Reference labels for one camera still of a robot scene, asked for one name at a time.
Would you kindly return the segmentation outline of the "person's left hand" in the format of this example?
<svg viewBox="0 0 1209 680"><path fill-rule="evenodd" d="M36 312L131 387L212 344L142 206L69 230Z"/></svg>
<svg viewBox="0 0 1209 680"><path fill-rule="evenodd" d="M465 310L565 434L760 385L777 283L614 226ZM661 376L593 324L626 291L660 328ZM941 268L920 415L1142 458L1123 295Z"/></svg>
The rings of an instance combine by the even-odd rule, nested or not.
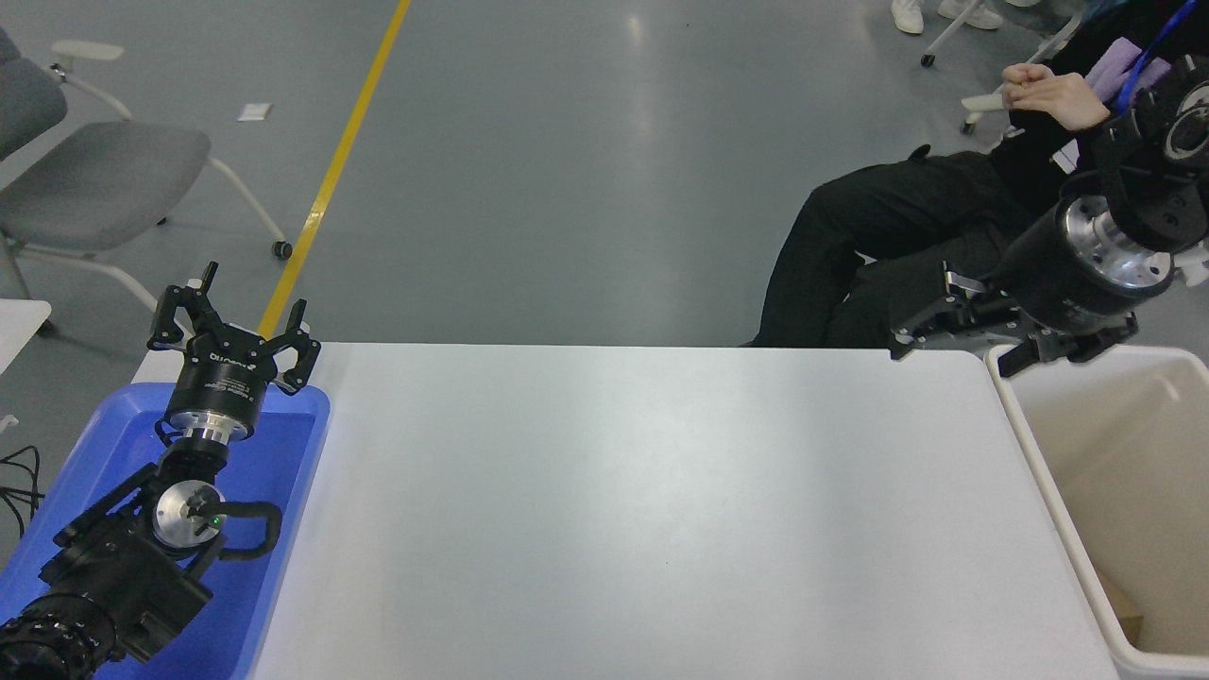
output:
<svg viewBox="0 0 1209 680"><path fill-rule="evenodd" d="M1042 64L1018 63L1002 73L1001 100L1006 111L1045 113L1062 128L1075 129L1084 86L1078 74L1055 75Z"/></svg>

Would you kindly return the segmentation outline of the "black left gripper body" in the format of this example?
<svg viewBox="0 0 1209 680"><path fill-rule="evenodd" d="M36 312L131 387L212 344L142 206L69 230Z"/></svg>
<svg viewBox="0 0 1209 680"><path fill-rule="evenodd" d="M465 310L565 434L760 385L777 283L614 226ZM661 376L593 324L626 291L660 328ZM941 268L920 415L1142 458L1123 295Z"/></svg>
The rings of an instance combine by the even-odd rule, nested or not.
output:
<svg viewBox="0 0 1209 680"><path fill-rule="evenodd" d="M184 350L184 365L170 400L168 422L174 430L189 430L206 415L232 422L232 430L255 430L268 380L276 370L264 371L261 338L239 327L221 332L196 332Z"/></svg>

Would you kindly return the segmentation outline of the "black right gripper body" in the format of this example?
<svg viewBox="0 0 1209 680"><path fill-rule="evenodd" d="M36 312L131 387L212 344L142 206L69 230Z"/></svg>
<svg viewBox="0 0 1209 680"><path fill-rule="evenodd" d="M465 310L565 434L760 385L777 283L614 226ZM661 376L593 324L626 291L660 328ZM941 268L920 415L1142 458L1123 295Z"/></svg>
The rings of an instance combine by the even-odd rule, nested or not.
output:
<svg viewBox="0 0 1209 680"><path fill-rule="evenodd" d="M1105 206L1057 206L1010 244L990 286L1042 325L1091 334L1149 300L1149 250Z"/></svg>

